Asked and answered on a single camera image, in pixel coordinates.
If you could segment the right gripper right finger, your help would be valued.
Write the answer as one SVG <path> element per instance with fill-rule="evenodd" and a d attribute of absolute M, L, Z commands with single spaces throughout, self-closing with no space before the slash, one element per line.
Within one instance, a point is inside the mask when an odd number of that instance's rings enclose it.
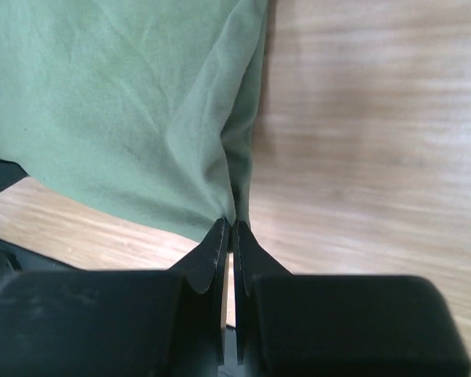
<path fill-rule="evenodd" d="M 237 221 L 232 227 L 232 252 L 237 358 L 241 365 L 248 365 L 260 348 L 261 321 L 255 293 L 257 282 L 269 276 L 289 276 L 290 271 L 257 242 L 250 226 L 244 221 Z"/>

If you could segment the green tank top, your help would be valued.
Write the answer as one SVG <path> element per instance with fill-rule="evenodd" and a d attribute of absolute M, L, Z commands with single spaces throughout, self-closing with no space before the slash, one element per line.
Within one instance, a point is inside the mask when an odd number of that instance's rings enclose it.
<path fill-rule="evenodd" d="M 201 240 L 249 218 L 265 1 L 0 1 L 0 159 Z"/>

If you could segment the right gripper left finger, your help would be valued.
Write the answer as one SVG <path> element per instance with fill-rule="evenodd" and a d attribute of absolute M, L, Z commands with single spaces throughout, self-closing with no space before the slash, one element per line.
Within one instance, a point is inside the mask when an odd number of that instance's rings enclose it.
<path fill-rule="evenodd" d="M 227 219 L 217 219 L 202 241 L 170 267 L 180 273 L 188 286 L 206 302 L 201 316 L 206 321 L 207 338 L 213 344 L 219 365 L 225 361 L 225 329 L 227 326 L 228 242 L 231 226 Z"/>

